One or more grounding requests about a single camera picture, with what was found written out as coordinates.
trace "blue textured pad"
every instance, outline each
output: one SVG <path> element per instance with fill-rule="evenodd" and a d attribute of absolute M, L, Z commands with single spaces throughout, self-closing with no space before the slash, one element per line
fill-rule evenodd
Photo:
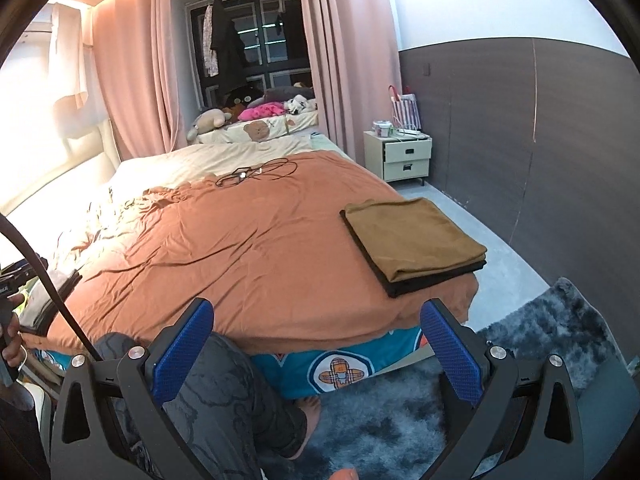
<path fill-rule="evenodd" d="M 431 301 L 422 306 L 420 326 L 458 398 L 478 405 L 482 397 L 480 367 Z"/>
<path fill-rule="evenodd" d="M 175 399 L 213 329 L 213 306 L 202 300 L 154 368 L 151 390 L 159 404 Z"/>

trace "black tube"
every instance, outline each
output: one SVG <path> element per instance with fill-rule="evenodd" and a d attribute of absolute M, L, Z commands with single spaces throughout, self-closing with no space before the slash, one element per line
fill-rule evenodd
<path fill-rule="evenodd" d="M 25 257 L 31 267 L 33 267 L 33 270 L 36 271 L 36 274 L 42 282 L 42 285 L 49 293 L 51 301 L 53 301 L 53 303 L 56 305 L 59 313 L 62 314 L 62 317 L 65 318 L 66 322 L 71 327 L 71 330 L 73 330 L 74 333 L 78 336 L 78 339 L 88 350 L 89 354 L 91 354 L 91 357 L 93 357 L 96 361 L 102 361 L 100 354 L 98 354 L 97 350 L 89 341 L 89 338 L 82 331 L 80 325 L 78 325 L 78 322 L 71 315 L 71 312 L 69 312 L 69 309 L 66 307 L 65 302 L 62 301 L 62 298 L 60 298 L 55 285 L 47 274 L 47 270 L 44 268 L 44 265 L 40 261 L 38 255 L 33 249 L 31 249 L 31 246 L 29 245 L 27 240 L 25 240 L 24 237 L 20 234 L 20 231 L 18 231 L 18 229 L 16 229 L 14 225 L 9 222 L 2 213 L 0 213 L 0 234 L 3 234 L 4 237 L 22 253 L 22 256 Z"/>

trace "patterned pants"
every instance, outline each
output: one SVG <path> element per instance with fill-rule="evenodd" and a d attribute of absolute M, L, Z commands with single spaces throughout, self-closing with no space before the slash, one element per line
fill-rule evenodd
<path fill-rule="evenodd" d="M 104 359 L 120 358 L 135 346 L 117 333 L 96 348 Z M 122 399 L 114 406 L 139 465 L 158 474 L 143 447 Z M 260 480 L 257 450 L 290 457 L 302 445 L 306 417 L 285 402 L 250 359 L 231 341 L 213 333 L 197 357 L 178 396 L 165 413 L 202 465 L 216 480 Z"/>

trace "metal bolt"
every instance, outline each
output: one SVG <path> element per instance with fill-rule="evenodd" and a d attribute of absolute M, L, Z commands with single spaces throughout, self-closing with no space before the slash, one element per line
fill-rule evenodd
<path fill-rule="evenodd" d="M 507 357 L 507 351 L 501 346 L 492 346 L 489 353 L 496 359 L 504 359 Z"/>
<path fill-rule="evenodd" d="M 562 358 L 559 355 L 550 355 L 549 356 L 549 362 L 553 365 L 553 366 L 557 366 L 557 367 L 561 367 L 562 366 Z"/>
<path fill-rule="evenodd" d="M 140 359 L 145 354 L 145 349 L 142 346 L 134 346 L 127 355 L 132 359 Z"/>
<path fill-rule="evenodd" d="M 84 356 L 82 354 L 78 354 L 76 357 L 71 359 L 71 365 L 73 368 L 78 368 L 84 364 Z"/>

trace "pink stuffed animal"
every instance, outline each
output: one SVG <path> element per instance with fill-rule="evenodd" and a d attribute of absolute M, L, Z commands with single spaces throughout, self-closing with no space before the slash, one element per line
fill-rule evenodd
<path fill-rule="evenodd" d="M 256 119 L 265 119 L 267 117 L 275 117 L 284 115 L 286 110 L 282 103 L 267 103 L 255 108 L 247 108 L 238 115 L 239 121 L 255 121 Z"/>

